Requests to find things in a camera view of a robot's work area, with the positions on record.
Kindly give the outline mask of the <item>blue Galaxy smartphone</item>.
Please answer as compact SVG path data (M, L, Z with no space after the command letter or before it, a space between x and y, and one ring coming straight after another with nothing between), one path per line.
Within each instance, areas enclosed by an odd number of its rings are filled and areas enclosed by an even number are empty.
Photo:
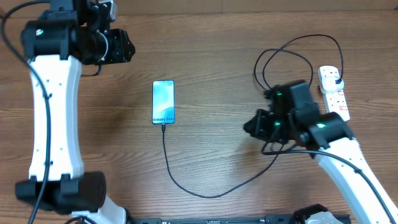
M173 80L157 80L152 85L152 123L174 124L175 85Z

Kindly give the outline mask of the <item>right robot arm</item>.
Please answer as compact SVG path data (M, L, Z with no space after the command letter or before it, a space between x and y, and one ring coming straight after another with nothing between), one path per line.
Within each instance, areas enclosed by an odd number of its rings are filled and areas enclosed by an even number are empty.
M307 82L264 91L269 109L259 109L243 129L266 144L294 145L284 154L309 154L329 175L358 223L397 223L397 207L382 187L352 130L335 112L321 114Z

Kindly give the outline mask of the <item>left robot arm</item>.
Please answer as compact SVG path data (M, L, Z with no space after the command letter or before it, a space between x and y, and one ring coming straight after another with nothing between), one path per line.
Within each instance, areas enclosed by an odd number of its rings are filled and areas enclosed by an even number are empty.
M51 1L21 33L22 60L34 95L34 148L29 178L16 197L33 206L69 215L78 223L132 223L127 209L106 193L102 172L87 172L78 141L78 87L85 65L126 63L134 45L112 29L113 1Z

